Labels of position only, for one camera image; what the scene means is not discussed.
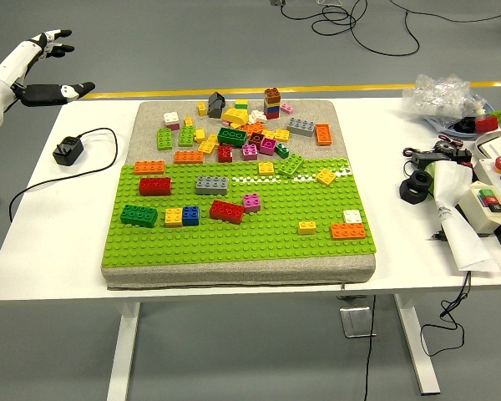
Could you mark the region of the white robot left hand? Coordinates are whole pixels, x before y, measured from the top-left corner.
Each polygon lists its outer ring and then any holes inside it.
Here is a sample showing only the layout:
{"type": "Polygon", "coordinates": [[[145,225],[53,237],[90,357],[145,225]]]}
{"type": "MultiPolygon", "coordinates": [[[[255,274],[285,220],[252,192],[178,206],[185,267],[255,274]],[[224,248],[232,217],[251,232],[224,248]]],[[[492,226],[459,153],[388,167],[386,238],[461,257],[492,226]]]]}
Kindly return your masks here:
{"type": "Polygon", "coordinates": [[[62,58],[74,47],[58,42],[72,34],[54,29],[21,42],[0,64],[0,114],[16,101],[28,107],[63,105],[94,90],[92,82],[82,84],[30,84],[24,80],[33,65],[46,58],[62,58]]]}

